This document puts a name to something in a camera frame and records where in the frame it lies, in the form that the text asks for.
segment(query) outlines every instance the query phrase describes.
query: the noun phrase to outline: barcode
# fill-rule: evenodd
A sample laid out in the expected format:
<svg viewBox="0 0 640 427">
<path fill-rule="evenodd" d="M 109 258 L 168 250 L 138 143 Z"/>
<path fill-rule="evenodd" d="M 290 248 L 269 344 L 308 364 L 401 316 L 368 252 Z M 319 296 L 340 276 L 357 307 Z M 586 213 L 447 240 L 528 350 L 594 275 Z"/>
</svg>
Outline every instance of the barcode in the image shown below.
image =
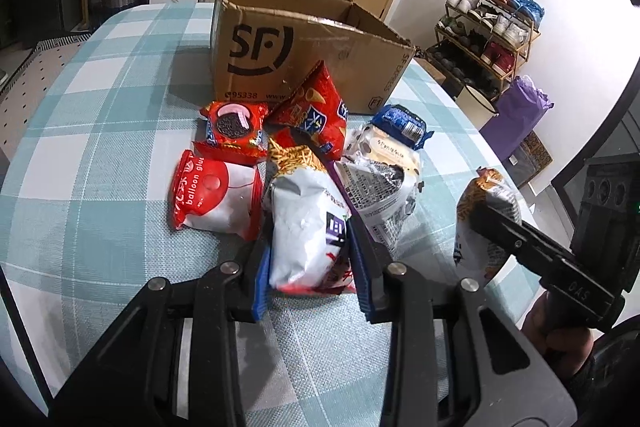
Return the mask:
<svg viewBox="0 0 640 427">
<path fill-rule="evenodd" d="M 407 122 L 402 129 L 402 135 L 414 142 L 419 142 L 423 134 L 424 130 L 413 122 Z"/>
</svg>

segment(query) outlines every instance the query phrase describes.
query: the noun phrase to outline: snack package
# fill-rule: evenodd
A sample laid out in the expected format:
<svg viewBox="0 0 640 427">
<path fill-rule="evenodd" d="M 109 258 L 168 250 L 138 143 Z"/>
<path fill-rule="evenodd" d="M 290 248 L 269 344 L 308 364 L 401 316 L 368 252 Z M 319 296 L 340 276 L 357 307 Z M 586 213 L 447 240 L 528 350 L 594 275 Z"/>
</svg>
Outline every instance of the snack package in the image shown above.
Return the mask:
<svg viewBox="0 0 640 427">
<path fill-rule="evenodd" d="M 297 127 L 330 159 L 339 160 L 348 116 L 347 106 L 320 60 L 302 85 L 270 114 L 268 121 Z"/>
<path fill-rule="evenodd" d="M 194 145 L 206 158 L 256 165 L 267 158 L 262 121 L 268 112 L 265 103 L 212 102 L 200 110 L 207 120 L 206 141 Z"/>
<path fill-rule="evenodd" d="M 356 133 L 334 168 L 373 240 L 393 253 L 422 189 L 420 154 L 373 125 L 376 119 Z"/>
<path fill-rule="evenodd" d="M 385 105 L 371 123 L 414 151 L 422 149 L 424 142 L 433 136 L 422 118 L 399 104 Z"/>
<path fill-rule="evenodd" d="M 260 227 L 262 181 L 257 168 L 182 153 L 172 184 L 174 228 L 237 233 L 253 241 Z"/>
<path fill-rule="evenodd" d="M 485 286 L 502 268 L 509 254 L 471 230 L 468 216 L 475 204 L 485 201 L 501 214 L 522 223 L 516 194 L 495 169 L 478 169 L 478 178 L 466 186 L 456 207 L 456 244 L 453 260 L 460 279 L 472 277 Z"/>
<path fill-rule="evenodd" d="M 342 251 L 350 212 L 338 188 L 306 145 L 271 140 L 270 154 L 278 168 L 264 200 L 274 223 L 270 285 L 290 295 L 353 292 Z"/>
</svg>

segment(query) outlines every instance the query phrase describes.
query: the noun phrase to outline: shoe rack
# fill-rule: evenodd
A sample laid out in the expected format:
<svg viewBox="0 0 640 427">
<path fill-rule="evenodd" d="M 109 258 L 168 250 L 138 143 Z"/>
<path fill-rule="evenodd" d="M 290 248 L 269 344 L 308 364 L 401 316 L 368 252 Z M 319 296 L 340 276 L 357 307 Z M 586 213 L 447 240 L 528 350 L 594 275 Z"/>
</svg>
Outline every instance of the shoe rack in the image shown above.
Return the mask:
<svg viewBox="0 0 640 427">
<path fill-rule="evenodd" d="M 472 52 L 470 49 L 464 46 L 456 37 L 450 35 L 443 29 L 439 28 L 438 26 L 434 28 L 436 32 L 436 40 L 438 41 L 438 44 L 442 41 L 442 39 L 446 39 L 447 41 L 452 42 L 452 44 L 459 47 L 466 55 L 468 55 L 468 57 L 470 57 L 476 63 L 480 64 L 480 66 L 482 66 L 485 70 L 491 72 L 491 74 L 499 82 L 498 89 L 499 89 L 499 93 L 502 94 L 504 93 L 505 90 L 509 88 L 511 81 L 515 79 L 517 71 L 529 61 L 531 44 L 540 36 L 540 31 L 535 29 L 534 23 L 531 19 L 525 17 L 522 13 L 517 12 L 513 7 L 509 6 L 507 3 L 503 3 L 500 0 L 481 0 L 481 1 L 493 7 L 494 9 L 496 9 L 498 13 L 501 12 L 504 16 L 508 18 L 517 19 L 521 23 L 521 25 L 524 26 L 529 31 L 529 38 L 527 39 L 527 41 L 524 42 L 523 45 L 515 47 L 500 35 L 490 31 L 488 28 L 486 28 L 486 26 L 483 26 L 480 22 L 476 21 L 475 19 L 469 17 L 468 15 L 458 11 L 457 9 L 445 3 L 445 10 L 446 10 L 447 16 L 452 17 L 455 20 L 464 19 L 465 21 L 469 21 L 475 28 L 480 29 L 479 32 L 482 33 L 482 35 L 484 35 L 485 37 L 487 37 L 488 42 L 495 41 L 498 44 L 500 44 L 502 47 L 507 49 L 508 51 L 513 52 L 513 54 L 516 57 L 516 61 L 513 69 L 509 73 L 503 76 L 500 76 L 500 74 L 498 74 L 490 65 L 486 64 L 478 55 L 476 55 L 474 52 Z M 498 98 L 499 98 L 499 95 L 493 98 L 491 102 L 497 101 Z"/>
</svg>

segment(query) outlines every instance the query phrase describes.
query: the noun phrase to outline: cookie image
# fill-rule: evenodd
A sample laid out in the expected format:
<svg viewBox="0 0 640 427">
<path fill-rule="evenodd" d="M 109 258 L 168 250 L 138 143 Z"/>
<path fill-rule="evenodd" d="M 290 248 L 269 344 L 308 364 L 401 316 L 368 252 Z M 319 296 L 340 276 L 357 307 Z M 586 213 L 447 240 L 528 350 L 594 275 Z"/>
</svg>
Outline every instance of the cookie image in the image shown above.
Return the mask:
<svg viewBox="0 0 640 427">
<path fill-rule="evenodd" d="M 251 124 L 251 112 L 239 103 L 223 105 L 216 116 L 216 129 L 228 138 L 243 138 L 254 129 Z"/>
</svg>

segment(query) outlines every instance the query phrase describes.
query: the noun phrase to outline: human hand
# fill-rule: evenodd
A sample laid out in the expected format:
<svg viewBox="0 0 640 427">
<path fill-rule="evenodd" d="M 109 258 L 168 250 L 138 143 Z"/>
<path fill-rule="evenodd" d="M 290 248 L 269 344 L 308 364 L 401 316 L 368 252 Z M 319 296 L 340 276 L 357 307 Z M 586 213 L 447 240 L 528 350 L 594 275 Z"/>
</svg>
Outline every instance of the human hand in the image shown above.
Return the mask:
<svg viewBox="0 0 640 427">
<path fill-rule="evenodd" d="M 531 344 L 544 356 L 547 350 L 562 352 L 562 356 L 554 361 L 551 369 L 561 380 L 575 375 L 591 353 L 593 336 L 587 327 L 562 328 L 545 335 L 545 304 L 548 292 L 544 292 L 530 309 L 522 325 L 522 333 Z"/>
</svg>

